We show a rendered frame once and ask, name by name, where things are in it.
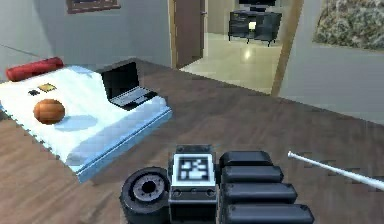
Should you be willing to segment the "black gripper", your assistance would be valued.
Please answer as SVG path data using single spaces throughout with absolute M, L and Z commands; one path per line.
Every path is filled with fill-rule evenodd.
M 169 190 L 164 168 L 146 167 L 130 175 L 119 197 L 127 224 L 169 224 Z

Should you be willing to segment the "white bed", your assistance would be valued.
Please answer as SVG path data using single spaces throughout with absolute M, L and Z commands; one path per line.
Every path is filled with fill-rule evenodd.
M 46 83 L 56 90 L 43 92 L 38 88 Z M 31 96 L 30 90 L 40 94 Z M 63 104 L 62 121 L 45 125 L 36 120 L 34 106 L 44 99 Z M 129 111 L 110 103 L 101 75 L 79 66 L 0 84 L 0 110 L 59 157 L 81 182 L 92 178 L 172 115 L 160 96 Z

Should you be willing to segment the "black laptop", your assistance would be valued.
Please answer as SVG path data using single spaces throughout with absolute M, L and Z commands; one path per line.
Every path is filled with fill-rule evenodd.
M 104 71 L 101 77 L 108 101 L 124 110 L 132 110 L 157 96 L 140 85 L 135 62 Z

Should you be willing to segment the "orange basketball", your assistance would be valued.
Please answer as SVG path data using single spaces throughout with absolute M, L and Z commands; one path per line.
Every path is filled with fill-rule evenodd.
M 37 121 L 45 125 L 60 122 L 65 117 L 65 107 L 55 99 L 44 99 L 39 101 L 33 109 Z

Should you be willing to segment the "red cylindrical pillow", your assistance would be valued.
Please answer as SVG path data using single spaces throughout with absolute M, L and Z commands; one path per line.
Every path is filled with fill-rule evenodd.
M 64 63 L 59 57 L 35 61 L 5 70 L 6 77 L 13 82 L 22 81 L 34 76 L 63 68 Z

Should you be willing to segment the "brown room door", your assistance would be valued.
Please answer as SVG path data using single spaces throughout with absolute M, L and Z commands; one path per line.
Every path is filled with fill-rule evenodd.
M 205 0 L 175 0 L 176 67 L 203 57 Z

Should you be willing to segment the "thin white rod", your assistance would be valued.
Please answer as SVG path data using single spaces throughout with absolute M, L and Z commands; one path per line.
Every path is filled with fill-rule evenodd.
M 340 169 L 340 168 L 336 168 L 336 167 L 333 167 L 331 165 L 326 165 L 324 163 L 321 163 L 321 162 L 318 162 L 318 161 L 306 158 L 304 156 L 300 156 L 300 155 L 298 155 L 296 153 L 293 153 L 292 151 L 289 151 L 287 153 L 287 156 L 289 158 L 294 158 L 294 159 L 306 162 L 308 164 L 311 164 L 311 165 L 314 165 L 314 166 L 326 169 L 328 171 L 331 171 L 333 173 L 339 174 L 341 176 L 350 178 L 351 180 L 357 181 L 359 183 L 366 184 L 366 185 L 368 185 L 370 187 L 373 187 L 375 189 L 384 191 L 384 181 L 381 181 L 381 180 L 378 180 L 378 179 L 374 179 L 374 178 L 371 178 L 371 177 L 367 177 L 367 176 L 364 176 L 364 175 L 361 175 L 361 174 L 353 173 L 351 171 L 346 171 L 346 170 L 343 170 L 343 169 Z

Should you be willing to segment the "brown framed picture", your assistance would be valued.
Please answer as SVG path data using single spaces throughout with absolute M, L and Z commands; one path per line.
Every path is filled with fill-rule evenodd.
M 69 14 L 119 9 L 119 0 L 66 0 Z

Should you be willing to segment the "black television stand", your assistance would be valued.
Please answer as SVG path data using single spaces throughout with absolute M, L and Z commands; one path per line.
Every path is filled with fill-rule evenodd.
M 282 14 L 237 10 L 230 13 L 228 40 L 232 37 L 266 41 L 268 46 L 277 40 Z

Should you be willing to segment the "mottled grey wall painting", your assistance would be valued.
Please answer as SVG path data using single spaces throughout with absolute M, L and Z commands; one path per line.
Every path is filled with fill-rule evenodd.
M 313 41 L 384 51 L 384 0 L 323 0 Z

